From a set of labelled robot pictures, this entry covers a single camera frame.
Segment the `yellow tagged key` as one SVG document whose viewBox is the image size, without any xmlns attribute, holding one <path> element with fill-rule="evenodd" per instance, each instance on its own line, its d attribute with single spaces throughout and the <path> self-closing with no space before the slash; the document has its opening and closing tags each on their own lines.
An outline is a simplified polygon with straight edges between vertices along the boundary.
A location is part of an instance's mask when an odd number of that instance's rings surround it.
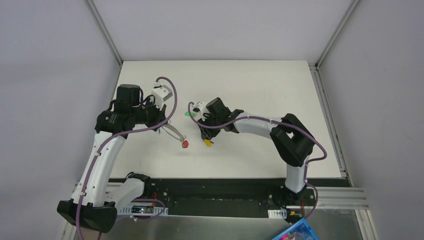
<svg viewBox="0 0 424 240">
<path fill-rule="evenodd" d="M 203 142 L 207 147 L 211 147 L 214 143 L 209 139 L 204 139 Z"/>
</svg>

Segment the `red tagged key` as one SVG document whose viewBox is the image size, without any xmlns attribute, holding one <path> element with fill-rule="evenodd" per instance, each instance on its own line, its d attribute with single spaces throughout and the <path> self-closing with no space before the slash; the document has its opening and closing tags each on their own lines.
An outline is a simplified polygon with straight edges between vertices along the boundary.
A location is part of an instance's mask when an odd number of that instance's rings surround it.
<svg viewBox="0 0 424 240">
<path fill-rule="evenodd" d="M 181 143 L 181 145 L 184 149 L 186 149 L 189 146 L 189 142 L 187 140 L 185 140 L 184 142 Z"/>
</svg>

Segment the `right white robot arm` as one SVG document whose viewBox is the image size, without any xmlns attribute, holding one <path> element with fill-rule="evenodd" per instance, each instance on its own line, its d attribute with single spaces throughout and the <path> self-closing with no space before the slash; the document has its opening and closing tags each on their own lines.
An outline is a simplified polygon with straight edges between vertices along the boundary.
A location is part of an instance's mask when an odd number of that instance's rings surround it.
<svg viewBox="0 0 424 240">
<path fill-rule="evenodd" d="M 241 109 L 231 111 L 219 97 L 208 103 L 195 103 L 193 111 L 199 116 L 200 135 L 207 144 L 222 130 L 270 139 L 286 163 L 284 200 L 290 205 L 303 200 L 305 162 L 312 154 L 315 143 L 311 133 L 295 115 L 288 113 L 284 117 L 267 119 Z"/>
</svg>

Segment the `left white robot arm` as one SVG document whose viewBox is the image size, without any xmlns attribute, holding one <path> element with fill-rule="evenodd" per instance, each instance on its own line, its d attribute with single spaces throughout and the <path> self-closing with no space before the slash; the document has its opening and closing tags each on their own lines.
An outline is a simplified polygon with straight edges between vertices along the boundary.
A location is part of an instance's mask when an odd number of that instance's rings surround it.
<svg viewBox="0 0 424 240">
<path fill-rule="evenodd" d="M 158 82 L 148 96 L 135 84 L 121 84 L 109 107 L 96 119 L 93 147 L 83 175 L 69 200 L 61 200 L 56 211 L 73 226 L 108 233 L 116 222 L 118 211 L 137 198 L 147 202 L 153 189 L 145 182 L 149 177 L 132 173 L 118 189 L 106 188 L 119 151 L 128 132 L 137 125 L 157 130 L 166 119 L 165 101 L 173 90 Z"/>
</svg>

